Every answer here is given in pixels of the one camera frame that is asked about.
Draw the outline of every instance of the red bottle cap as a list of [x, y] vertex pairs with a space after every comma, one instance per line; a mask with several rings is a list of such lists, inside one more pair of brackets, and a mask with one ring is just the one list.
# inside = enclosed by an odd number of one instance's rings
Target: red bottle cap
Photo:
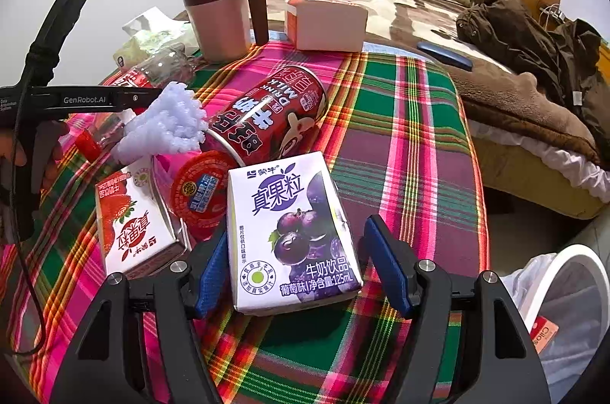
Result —
[[89, 163], [93, 163], [102, 154], [102, 148], [93, 139], [93, 136], [87, 129], [80, 133], [80, 135], [74, 141], [74, 145], [76, 146], [76, 149], [78, 149], [80, 153], [87, 158]]

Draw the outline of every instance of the clothing tag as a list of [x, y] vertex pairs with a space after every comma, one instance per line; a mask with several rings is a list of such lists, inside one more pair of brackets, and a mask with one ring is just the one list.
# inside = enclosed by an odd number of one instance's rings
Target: clothing tag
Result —
[[572, 91], [572, 104], [574, 106], [583, 105], [583, 93], [581, 91]]
[[536, 321], [534, 322], [534, 326], [530, 332], [530, 337], [532, 342], [534, 342], [534, 347], [536, 348], [536, 352], [538, 354], [540, 354], [542, 350], [547, 347], [547, 344], [555, 336], [558, 330], [559, 327], [553, 322], [547, 320], [544, 316], [536, 317]]

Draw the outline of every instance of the brown blanket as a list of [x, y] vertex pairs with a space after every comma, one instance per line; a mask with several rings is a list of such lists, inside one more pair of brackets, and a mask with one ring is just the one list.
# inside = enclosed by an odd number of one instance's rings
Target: brown blanket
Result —
[[[416, 49], [421, 40], [470, 58], [473, 71], [445, 66], [464, 101], [466, 115], [481, 123], [533, 137], [600, 163], [593, 137], [568, 109], [536, 89], [531, 74], [516, 75], [457, 37], [456, 18], [465, 8], [444, 0], [348, 0], [368, 9], [368, 42]], [[267, 0], [270, 28], [284, 29], [286, 0]]]

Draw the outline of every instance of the blanket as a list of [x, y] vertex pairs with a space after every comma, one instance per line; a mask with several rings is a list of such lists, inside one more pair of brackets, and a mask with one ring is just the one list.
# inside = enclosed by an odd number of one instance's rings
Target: blanket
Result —
[[[247, 57], [207, 67], [193, 88], [214, 114], [270, 72], [290, 63], [312, 69], [330, 109], [300, 151], [321, 151], [355, 238], [379, 213], [420, 258], [451, 273], [476, 276], [489, 266], [483, 187], [466, 118], [449, 76], [434, 63], [373, 53], [301, 53], [283, 42], [252, 47]], [[50, 398], [69, 341], [106, 273], [97, 240], [94, 184], [116, 168], [88, 164], [72, 147], [42, 202], [27, 264], [45, 313], [42, 351], [18, 359], [43, 403]], [[356, 299], [275, 317], [233, 310], [227, 292], [197, 326], [201, 353], [224, 402], [337, 403], [380, 401], [410, 322], [390, 308], [365, 256]], [[145, 341], [156, 396], [167, 401], [154, 317]], [[14, 247], [0, 251], [0, 328], [14, 347], [34, 344], [39, 322]], [[447, 395], [459, 345], [452, 314], [435, 397]]]
[[[284, 28], [285, 1], [267, 0], [270, 27], [275, 30]], [[587, 127], [568, 109], [539, 92], [535, 77], [515, 75], [474, 45], [457, 38], [456, 18], [464, 7], [444, 0], [348, 1], [368, 9], [368, 42], [415, 52], [417, 43], [425, 40], [470, 58], [472, 72], [444, 66], [462, 96], [468, 118], [600, 163], [596, 142]]]

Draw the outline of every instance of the floor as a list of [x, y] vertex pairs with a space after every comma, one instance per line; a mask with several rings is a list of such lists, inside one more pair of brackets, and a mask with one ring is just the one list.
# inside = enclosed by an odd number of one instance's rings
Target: floor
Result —
[[500, 276], [557, 252], [588, 224], [493, 189], [485, 189], [485, 201], [491, 264]]

